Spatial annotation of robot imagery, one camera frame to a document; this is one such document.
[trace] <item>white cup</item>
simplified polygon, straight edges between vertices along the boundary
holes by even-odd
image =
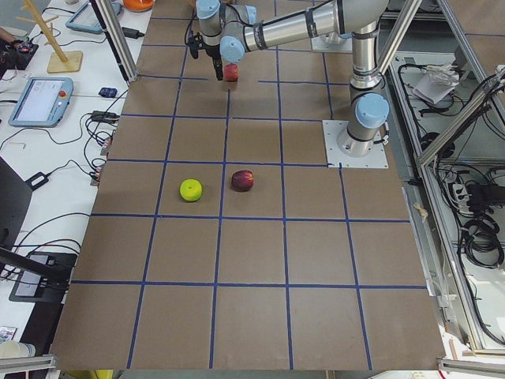
[[[25,358],[35,355],[35,346],[29,343],[6,341],[0,343],[1,358]]]

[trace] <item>dark red apple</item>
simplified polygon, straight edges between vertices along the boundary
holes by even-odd
[[[231,175],[231,186],[238,192],[249,191],[253,185],[253,173],[249,170],[240,170]]]
[[[223,76],[225,81],[238,81],[238,66],[234,63],[224,66]]]

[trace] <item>tablet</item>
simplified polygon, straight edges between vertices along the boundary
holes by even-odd
[[[121,4],[113,2],[112,9],[116,14],[121,12]],[[79,32],[88,32],[93,34],[100,34],[102,26],[96,18],[95,11],[89,2],[86,2],[76,13],[65,22],[65,26],[72,30]]]
[[[72,95],[68,77],[32,77],[9,118],[11,126],[51,128],[62,119]]]

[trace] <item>red object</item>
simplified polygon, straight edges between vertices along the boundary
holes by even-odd
[[[249,170],[237,171],[231,176],[231,186],[238,192],[249,191],[253,185],[254,176]]]
[[[225,81],[238,81],[238,66],[235,63],[224,66],[223,76]]]
[[[154,0],[123,0],[123,5],[127,10],[133,12],[144,12],[152,8]]]

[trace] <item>white desk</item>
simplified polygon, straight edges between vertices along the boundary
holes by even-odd
[[[74,6],[68,6],[64,0],[53,0],[49,6],[77,10],[83,3],[81,0]],[[61,44],[74,39],[102,40],[105,38],[104,34],[97,36],[68,29],[65,22],[69,16],[60,11],[48,10],[44,14],[44,18],[47,19],[54,13],[61,14],[54,21],[54,27],[62,32],[57,38]],[[132,13],[124,9],[119,20],[122,26],[145,32],[150,16],[151,12]],[[37,26],[34,28],[32,36],[38,34],[39,28]],[[19,71],[11,81],[0,81],[0,99],[18,99],[29,77],[70,77],[74,81],[74,93],[69,106],[62,120],[54,128],[46,129],[56,141],[69,141],[80,135],[79,121],[83,114],[94,110],[105,111],[114,101],[114,99],[104,99],[98,96],[100,88],[114,87],[121,94],[127,87],[107,41],[101,44],[73,43],[65,47],[64,51],[83,51],[84,59],[79,72],[59,75],[49,75],[46,72],[47,63],[53,50],[51,46],[43,45],[45,41],[45,36],[35,38],[34,43],[38,43],[40,48],[26,71]],[[128,45],[135,60],[140,53],[141,44],[142,39],[128,39]],[[9,78],[9,74],[10,72],[6,73],[4,77]],[[110,111],[120,114],[123,104],[124,99],[120,99]],[[19,130],[19,128],[9,126],[7,122],[13,108],[14,104],[0,103],[0,119],[2,120],[0,123],[0,143]],[[111,129],[111,127],[100,126],[100,129]],[[0,156],[23,179],[30,178],[39,171],[50,172],[54,168],[64,165],[69,159],[75,160],[87,170],[88,166],[84,159],[83,149],[88,137],[88,133],[84,130],[82,138],[78,141],[56,145],[43,131],[29,129],[9,140],[0,151]],[[87,148],[87,154],[90,160],[99,157],[100,147],[91,141]],[[90,186],[90,178],[73,163],[63,170],[54,172],[49,180],[45,186],[34,191],[18,242],[27,231],[48,219],[71,212],[89,214],[92,210],[97,189]],[[87,225],[88,217],[86,216],[68,216],[41,227],[32,233],[24,244],[42,244],[56,238],[72,238],[82,242]],[[54,247],[43,248],[41,251],[49,251],[49,249],[56,252],[69,252]],[[19,252],[26,254],[29,250],[29,248],[20,249]],[[17,332],[14,339],[19,340],[34,304],[9,301],[12,287],[13,282],[0,281],[0,326],[16,327]]]

